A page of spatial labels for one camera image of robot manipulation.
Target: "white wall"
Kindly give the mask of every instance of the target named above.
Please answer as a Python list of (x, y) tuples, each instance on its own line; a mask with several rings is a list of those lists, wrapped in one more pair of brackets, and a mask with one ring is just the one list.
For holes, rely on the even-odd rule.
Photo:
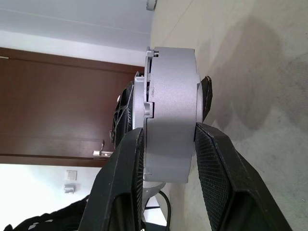
[(145, 0), (0, 0), (0, 30), (144, 51)]
[[(74, 194), (64, 194), (66, 170), (77, 171)], [(0, 164), (0, 230), (83, 199), (100, 168)]]
[(1, 30), (0, 47), (138, 66), (144, 66), (146, 51), (146, 47), (134, 51)]

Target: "gray plastic housing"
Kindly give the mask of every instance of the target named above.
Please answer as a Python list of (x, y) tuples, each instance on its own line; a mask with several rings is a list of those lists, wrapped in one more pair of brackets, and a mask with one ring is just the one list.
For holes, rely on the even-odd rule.
[(203, 108), (194, 50), (155, 47), (146, 54), (132, 115), (133, 129), (144, 130), (144, 180), (186, 183)]

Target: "black plastic part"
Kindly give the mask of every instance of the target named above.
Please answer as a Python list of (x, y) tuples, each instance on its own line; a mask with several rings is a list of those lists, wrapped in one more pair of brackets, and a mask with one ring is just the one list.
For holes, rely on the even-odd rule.
[(125, 134), (132, 130), (133, 92), (134, 83), (130, 82), (122, 92), (115, 109), (110, 137), (115, 148)]
[(260, 175), (227, 135), (197, 123), (195, 145), (213, 231), (291, 231)]
[(140, 231), (143, 131), (128, 132), (96, 176), (79, 231)]
[(213, 90), (212, 90), (212, 80), (209, 76), (206, 76), (202, 81), (202, 91), (203, 91), (203, 121), (209, 113), (212, 104)]

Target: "black cable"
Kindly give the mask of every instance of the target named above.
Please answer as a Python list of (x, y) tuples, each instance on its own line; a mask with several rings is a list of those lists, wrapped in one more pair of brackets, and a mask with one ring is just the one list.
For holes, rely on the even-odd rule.
[(159, 194), (161, 194), (163, 196), (163, 198), (165, 199), (166, 203), (167, 203), (167, 208), (168, 208), (168, 215), (167, 215), (167, 225), (166, 225), (166, 231), (170, 231), (170, 221), (171, 221), (171, 204), (170, 201), (168, 199), (168, 197), (166, 196), (166, 194), (164, 194), (163, 191), (159, 191)]

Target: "black bag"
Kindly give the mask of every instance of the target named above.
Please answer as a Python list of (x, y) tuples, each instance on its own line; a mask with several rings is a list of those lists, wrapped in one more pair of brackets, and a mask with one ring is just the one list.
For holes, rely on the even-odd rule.
[(15, 229), (8, 225), (4, 231), (77, 231), (88, 197), (51, 214), (27, 219)]

